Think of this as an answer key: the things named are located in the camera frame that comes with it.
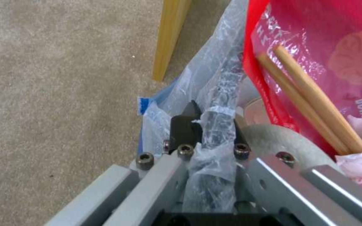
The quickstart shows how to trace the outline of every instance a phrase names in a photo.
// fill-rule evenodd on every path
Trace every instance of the metal plate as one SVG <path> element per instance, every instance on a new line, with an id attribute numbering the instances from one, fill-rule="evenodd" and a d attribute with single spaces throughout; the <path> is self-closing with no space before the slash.
<path id="1" fill-rule="evenodd" d="M 329 166 L 302 173 L 308 181 L 362 222 L 362 187 Z"/>
<path id="2" fill-rule="evenodd" d="M 304 225 L 362 225 L 275 156 L 249 162 L 253 195 L 269 213 L 291 212 Z"/>

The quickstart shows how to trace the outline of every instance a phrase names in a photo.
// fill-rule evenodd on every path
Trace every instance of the gray disc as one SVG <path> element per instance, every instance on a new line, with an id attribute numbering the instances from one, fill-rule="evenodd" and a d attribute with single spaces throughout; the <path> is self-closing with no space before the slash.
<path id="1" fill-rule="evenodd" d="M 276 125 L 257 124 L 244 127 L 242 132 L 252 150 L 250 159 L 287 152 L 295 158 L 295 170 L 329 165 L 341 172 L 336 163 L 318 146 L 293 130 Z"/>

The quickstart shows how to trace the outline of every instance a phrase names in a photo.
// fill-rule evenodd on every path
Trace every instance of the wooden chopstick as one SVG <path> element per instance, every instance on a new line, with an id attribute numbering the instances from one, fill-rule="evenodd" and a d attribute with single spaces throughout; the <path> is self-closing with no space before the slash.
<path id="1" fill-rule="evenodd" d="M 290 79 L 280 70 L 266 53 L 257 55 L 257 59 L 270 74 L 270 76 L 279 84 L 286 96 L 301 112 L 301 114 L 311 123 L 311 125 L 320 133 L 320 135 L 336 150 L 339 155 L 349 154 L 348 147 L 332 132 L 326 123 L 318 116 L 313 107 L 304 99 L 300 92 Z"/>
<path id="2" fill-rule="evenodd" d="M 333 133 L 351 150 L 351 153 L 362 153 L 362 139 L 315 81 L 301 68 L 283 46 L 277 46 L 273 49 L 273 52 L 287 70 L 301 94 L 316 110 L 322 120 L 326 122 Z"/>

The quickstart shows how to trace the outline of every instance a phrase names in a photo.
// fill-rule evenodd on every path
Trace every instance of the bolt hole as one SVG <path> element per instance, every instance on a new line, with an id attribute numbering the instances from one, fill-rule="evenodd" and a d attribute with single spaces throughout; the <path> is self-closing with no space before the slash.
<path id="1" fill-rule="evenodd" d="M 292 159 L 290 156 L 288 156 L 288 155 L 287 155 L 287 156 L 283 156 L 282 159 L 283 159 L 283 160 L 287 160 L 287 161 L 293 160 L 293 159 Z"/>
<path id="2" fill-rule="evenodd" d="M 287 209 L 286 207 L 282 207 L 279 209 L 279 214 L 290 214 L 290 210 Z"/>
<path id="3" fill-rule="evenodd" d="M 142 159 L 142 160 L 144 160 L 144 159 L 150 159 L 150 156 L 148 155 L 148 154 L 141 154 L 140 156 L 139 156 L 139 158 L 140 159 Z"/>
<path id="4" fill-rule="evenodd" d="M 237 148 L 241 149 L 241 150 L 247 149 L 247 147 L 245 145 L 242 145 L 242 144 L 237 145 Z"/>
<path id="5" fill-rule="evenodd" d="M 261 185 L 263 190 L 266 190 L 266 183 L 264 182 L 264 180 L 259 180 L 259 184 Z"/>
<path id="6" fill-rule="evenodd" d="M 181 150 L 183 150 L 183 151 L 189 151 L 189 150 L 191 150 L 191 148 L 188 147 L 188 146 L 186 146 L 186 145 L 184 145 L 184 146 L 181 147 Z"/>
<path id="7" fill-rule="evenodd" d="M 167 225 L 168 226 L 190 226 L 191 223 L 185 216 L 177 215 L 177 216 L 172 217 Z"/>

